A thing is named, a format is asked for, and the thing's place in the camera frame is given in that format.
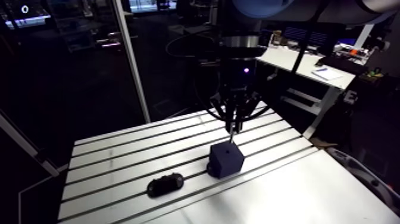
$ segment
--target cable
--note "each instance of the cable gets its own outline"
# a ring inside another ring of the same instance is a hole
[[[190,33],[190,34],[188,34],[188,35],[180,36],[180,37],[178,37],[178,38],[175,38],[175,39],[173,39],[172,41],[170,41],[170,42],[165,46],[165,52],[166,52],[168,55],[170,55],[170,56],[172,56],[172,57],[176,57],[176,58],[195,58],[195,57],[196,57],[195,55],[176,55],[176,54],[172,54],[172,53],[170,53],[170,51],[169,51],[168,49],[169,49],[169,47],[171,46],[171,44],[173,44],[173,43],[175,43],[175,42],[177,42],[177,41],[179,41],[179,40],[181,40],[181,39],[184,39],[184,38],[187,38],[187,37],[190,37],[190,36],[194,36],[194,35],[197,35],[197,34],[200,34],[200,33],[204,33],[204,32],[210,31],[210,30],[212,30],[212,29],[201,30],[201,31],[198,31],[198,32],[195,32],[195,33]]]
[[[290,71],[291,74],[296,74],[297,69],[300,66],[300,62],[303,59],[304,52],[307,49],[308,41],[310,40],[311,34],[314,31],[314,25],[318,22],[320,15],[325,10],[325,8],[328,6],[329,2],[330,2],[330,0],[322,0],[322,2],[320,3],[320,5],[317,8],[317,11],[310,19],[310,26],[307,29],[307,32],[305,34],[304,40],[303,40],[301,48],[300,48],[300,52],[296,58],[295,64],[293,65],[292,71]]]
[[[201,98],[200,98],[200,96],[199,96],[199,93],[198,93],[198,91],[197,91],[196,77],[193,78],[193,88],[194,88],[194,90],[195,90],[195,94],[196,94],[197,99],[200,101],[200,104],[204,107],[204,109],[207,111],[207,113],[209,113],[209,114],[210,114],[211,116],[213,116],[215,119],[221,120],[221,121],[223,121],[223,122],[247,122],[247,121],[249,121],[249,120],[252,120],[252,119],[254,119],[254,118],[256,118],[256,117],[262,115],[263,113],[265,113],[267,110],[269,110],[269,109],[271,108],[270,106],[265,106],[265,107],[264,107],[262,110],[260,110],[259,112],[255,113],[255,114],[253,114],[253,115],[251,115],[251,116],[249,116],[249,117],[243,118],[243,119],[234,119],[234,120],[224,119],[224,118],[222,118],[222,117],[220,117],[220,116],[214,114],[213,112],[211,112],[211,110],[208,109],[208,107],[204,104],[203,100],[201,100]]]

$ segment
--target glass wall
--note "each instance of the glass wall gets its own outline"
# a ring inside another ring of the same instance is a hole
[[[144,124],[113,1],[0,1],[0,109],[58,167],[75,140]]]
[[[130,5],[132,11],[157,10],[157,2],[162,1],[130,1]],[[126,17],[129,35],[135,37],[133,51],[152,121],[202,110],[193,89],[196,73],[202,76],[199,82],[210,80],[202,90],[214,94],[218,83],[214,68],[201,70],[197,58],[190,57],[213,49],[210,32],[196,35],[211,28],[207,24],[211,1],[165,2],[169,8],[140,16],[135,13],[130,21]]]

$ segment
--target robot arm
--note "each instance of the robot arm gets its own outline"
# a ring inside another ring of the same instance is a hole
[[[251,115],[261,100],[254,87],[255,57],[265,51],[258,47],[261,20],[307,21],[311,27],[317,22],[366,24],[382,21],[399,7],[399,0],[220,0],[221,87],[210,99],[219,116],[212,115],[226,122],[232,139],[243,122],[268,110]],[[300,50],[292,73],[296,72],[305,47]]]

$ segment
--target orange object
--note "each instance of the orange object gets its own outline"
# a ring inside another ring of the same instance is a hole
[[[353,49],[353,50],[351,50],[351,51],[350,51],[350,54],[351,54],[351,55],[356,55],[356,54],[357,54],[357,52],[358,52],[358,50],[356,50],[356,49]]]

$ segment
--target white desk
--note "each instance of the white desk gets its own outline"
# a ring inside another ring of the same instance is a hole
[[[268,47],[266,52],[261,57],[258,57],[257,60],[275,66],[279,69],[291,71],[298,54],[299,53],[297,51],[293,51],[282,46],[279,46],[277,48]],[[325,112],[333,105],[339,94],[349,86],[349,84],[353,81],[355,77],[353,74],[350,74],[348,72],[335,69],[330,66],[323,66],[341,74],[342,77],[333,80],[325,80],[323,78],[320,78],[312,74],[313,70],[318,69],[315,64],[319,59],[321,59],[320,56],[305,54],[299,65],[299,68],[297,69],[297,74],[307,79],[311,79],[329,86],[329,90],[327,91],[323,99],[317,99],[295,89],[288,90],[288,92],[313,101],[314,105],[312,107],[309,107],[305,104],[302,104],[301,102],[295,101],[294,99],[282,97],[282,100],[317,115],[317,118],[314,120],[312,125],[303,133],[306,138],[311,137],[311,135],[315,132],[316,127],[325,115]]]
[[[62,224],[399,223],[400,219],[274,111],[243,124],[240,173],[205,173],[210,145],[228,140],[206,112],[77,141],[60,206]],[[150,199],[173,172],[182,189]]]

